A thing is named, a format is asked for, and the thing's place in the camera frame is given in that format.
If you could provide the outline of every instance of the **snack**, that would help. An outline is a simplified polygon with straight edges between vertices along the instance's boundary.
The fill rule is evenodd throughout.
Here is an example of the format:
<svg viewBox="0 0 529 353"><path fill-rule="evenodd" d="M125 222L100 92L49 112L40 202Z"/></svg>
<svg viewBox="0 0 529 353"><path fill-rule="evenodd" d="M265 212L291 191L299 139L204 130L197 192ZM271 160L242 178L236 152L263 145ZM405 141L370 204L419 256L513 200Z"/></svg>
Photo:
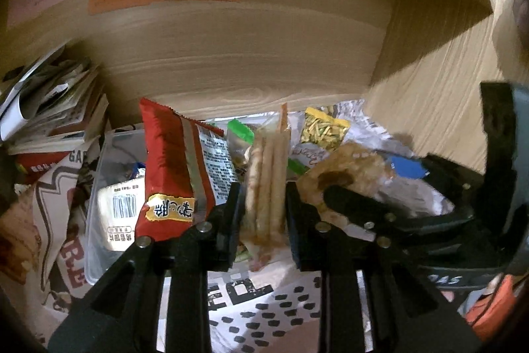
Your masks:
<svg viewBox="0 0 529 353"><path fill-rule="evenodd" d="M351 123L333 118L326 113L308 107L305 110L305 124L301 143L311 142L328 151L336 150L343 141Z"/></svg>
<svg viewBox="0 0 529 353"><path fill-rule="evenodd" d="M125 251L134 242L134 226L145 202L145 179L134 178L97 192L105 247Z"/></svg>
<svg viewBox="0 0 529 353"><path fill-rule="evenodd" d="M372 197L393 176L392 168L378 153L355 142L347 142L303 174L296 184L303 202L314 205L322 220L343 229L348 225L348 219L325 205L324 190L339 185Z"/></svg>
<svg viewBox="0 0 529 353"><path fill-rule="evenodd" d="M215 205L226 202L237 177L221 129L145 98L140 109L147 146L146 203L136 237L163 241L206 220Z"/></svg>
<svg viewBox="0 0 529 353"><path fill-rule="evenodd" d="M290 145L287 107L255 132L247 172L241 238L258 245L284 243L285 185Z"/></svg>

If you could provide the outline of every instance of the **clear plastic box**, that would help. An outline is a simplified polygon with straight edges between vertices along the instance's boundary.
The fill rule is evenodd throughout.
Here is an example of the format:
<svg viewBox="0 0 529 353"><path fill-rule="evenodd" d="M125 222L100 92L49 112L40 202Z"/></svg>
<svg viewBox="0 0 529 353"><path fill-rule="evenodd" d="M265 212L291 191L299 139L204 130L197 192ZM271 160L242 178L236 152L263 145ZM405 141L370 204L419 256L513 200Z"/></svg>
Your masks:
<svg viewBox="0 0 529 353"><path fill-rule="evenodd" d="M105 134L105 143L97 164L88 207L88 247L85 259L85 277L86 281L92 285L123 253L108 250L104 246L106 232L102 231L97 207L97 192L103 187L128 180L134 164L136 162L145 163L146 159L144 129L127 132L111 131Z"/></svg>

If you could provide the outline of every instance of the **printed number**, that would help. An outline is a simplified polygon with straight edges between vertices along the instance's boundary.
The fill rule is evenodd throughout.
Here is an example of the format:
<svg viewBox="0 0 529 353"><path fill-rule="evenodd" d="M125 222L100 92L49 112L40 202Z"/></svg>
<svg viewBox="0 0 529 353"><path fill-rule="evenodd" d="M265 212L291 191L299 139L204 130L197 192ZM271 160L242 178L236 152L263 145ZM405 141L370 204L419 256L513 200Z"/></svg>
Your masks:
<svg viewBox="0 0 529 353"><path fill-rule="evenodd" d="M134 195L117 195L112 199L114 218L136 217Z"/></svg>
<svg viewBox="0 0 529 353"><path fill-rule="evenodd" d="M429 280L432 283L436 284L457 284L461 281L461 278L463 278L462 275L458 275L456 277L449 278L448 275L439 278L437 274L431 274L428 276Z"/></svg>

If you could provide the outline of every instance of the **book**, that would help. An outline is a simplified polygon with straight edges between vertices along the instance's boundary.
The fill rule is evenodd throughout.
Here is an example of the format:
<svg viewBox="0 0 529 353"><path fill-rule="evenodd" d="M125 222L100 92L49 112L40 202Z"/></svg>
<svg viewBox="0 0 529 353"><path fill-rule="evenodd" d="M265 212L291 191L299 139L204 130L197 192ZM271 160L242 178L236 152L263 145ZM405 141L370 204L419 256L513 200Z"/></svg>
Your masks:
<svg viewBox="0 0 529 353"><path fill-rule="evenodd" d="M89 58L63 59L63 50L7 77L12 81L0 94L0 145L7 153L68 152L102 132L108 100L99 69Z"/></svg>

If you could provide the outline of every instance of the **barcode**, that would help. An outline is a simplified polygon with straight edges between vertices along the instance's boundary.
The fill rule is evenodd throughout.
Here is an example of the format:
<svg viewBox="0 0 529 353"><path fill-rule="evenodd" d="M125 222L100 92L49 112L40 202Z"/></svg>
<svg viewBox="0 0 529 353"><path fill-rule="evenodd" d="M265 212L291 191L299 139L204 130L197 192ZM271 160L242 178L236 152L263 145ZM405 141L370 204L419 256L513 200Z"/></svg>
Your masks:
<svg viewBox="0 0 529 353"><path fill-rule="evenodd" d="M134 195L118 195L112 199L114 218L136 217Z"/></svg>

